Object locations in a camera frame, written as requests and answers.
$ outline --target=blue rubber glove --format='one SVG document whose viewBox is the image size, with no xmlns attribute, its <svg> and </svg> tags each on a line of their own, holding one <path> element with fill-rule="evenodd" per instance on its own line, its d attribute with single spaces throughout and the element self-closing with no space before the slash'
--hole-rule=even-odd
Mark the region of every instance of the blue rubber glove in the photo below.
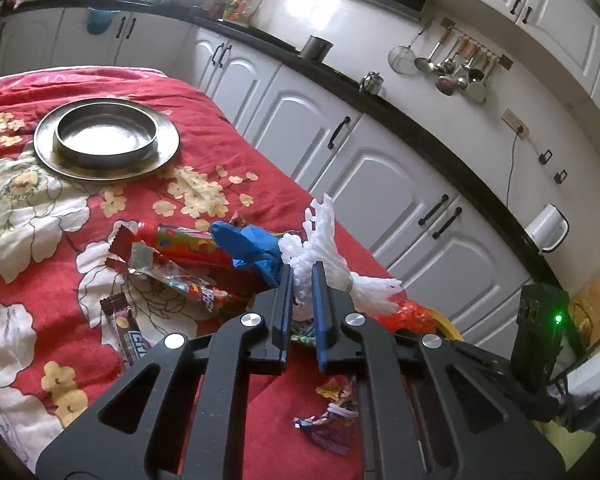
<svg viewBox="0 0 600 480">
<path fill-rule="evenodd" d="M 255 225 L 240 230 L 227 222 L 213 222 L 211 235 L 216 245 L 232 257 L 234 267 L 251 267 L 267 285 L 280 285 L 282 254 L 274 235 Z"/>
</svg>

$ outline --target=brown wrapper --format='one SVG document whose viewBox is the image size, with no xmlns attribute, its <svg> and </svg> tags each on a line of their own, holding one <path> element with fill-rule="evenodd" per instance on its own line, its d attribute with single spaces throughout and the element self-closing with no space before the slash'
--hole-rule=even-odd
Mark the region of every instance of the brown wrapper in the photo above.
<svg viewBox="0 0 600 480">
<path fill-rule="evenodd" d="M 151 345 L 142 336 L 125 293 L 100 300 L 100 306 L 120 343 L 120 357 L 127 368 L 133 366 L 151 349 Z"/>
</svg>

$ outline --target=power outlet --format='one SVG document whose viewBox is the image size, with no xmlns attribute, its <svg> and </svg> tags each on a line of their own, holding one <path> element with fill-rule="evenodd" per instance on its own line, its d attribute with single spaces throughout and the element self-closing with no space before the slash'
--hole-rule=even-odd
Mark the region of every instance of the power outlet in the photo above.
<svg viewBox="0 0 600 480">
<path fill-rule="evenodd" d="M 502 120 L 509 126 L 509 128 L 518 134 L 520 139 L 526 139 L 529 136 L 529 128 L 527 128 L 525 123 L 517 118 L 515 113 L 508 108 L 504 110 L 504 113 L 502 114 Z"/>
</svg>

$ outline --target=black countertop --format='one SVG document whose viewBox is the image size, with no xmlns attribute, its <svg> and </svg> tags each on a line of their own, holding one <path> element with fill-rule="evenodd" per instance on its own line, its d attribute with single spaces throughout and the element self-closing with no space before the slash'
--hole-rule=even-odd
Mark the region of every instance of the black countertop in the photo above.
<svg viewBox="0 0 600 480">
<path fill-rule="evenodd" d="M 88 0 L 29 0 L 22 3 L 18 10 L 4 10 L 2 15 L 54 7 L 89 6 Z M 327 65 L 301 59 L 296 51 L 278 46 L 262 37 L 256 37 L 250 34 L 248 29 L 241 30 L 229 26 L 221 20 L 210 20 L 202 9 L 137 2 L 116 2 L 111 6 L 99 6 L 98 8 L 157 14 L 207 28 L 255 48 L 314 81 L 351 107 L 363 114 L 368 114 L 391 130 L 436 168 L 496 229 L 536 283 L 560 286 L 549 264 L 538 254 L 536 245 L 493 191 L 437 137 L 384 99 L 361 94 L 355 81 Z"/>
</svg>

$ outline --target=red tablecloth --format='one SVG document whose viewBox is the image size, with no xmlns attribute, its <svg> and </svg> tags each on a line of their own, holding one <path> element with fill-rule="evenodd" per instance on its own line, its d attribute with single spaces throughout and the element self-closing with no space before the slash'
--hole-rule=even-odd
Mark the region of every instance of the red tablecloth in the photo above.
<svg viewBox="0 0 600 480">
<path fill-rule="evenodd" d="M 170 116 L 181 146 L 170 166 L 124 184 L 70 182 L 38 163 L 32 133 L 51 109 L 115 95 Z M 179 189 L 186 171 L 212 198 Z M 200 311 L 149 282 L 104 266 L 120 222 L 143 219 L 205 228 L 239 212 L 268 230 L 301 230 L 311 197 L 245 142 L 202 93 L 152 71 L 82 68 L 0 80 L 0 432 L 31 469 L 42 449 L 121 372 L 101 298 L 124 290 L 151 343 L 179 330 L 210 330 Z M 347 232 L 336 243 L 351 270 L 387 272 Z M 309 444 L 294 416 L 321 413 L 315 353 L 293 346 L 286 374 L 254 378 L 245 479 L 354 478 L 360 455 L 339 458 Z"/>
</svg>

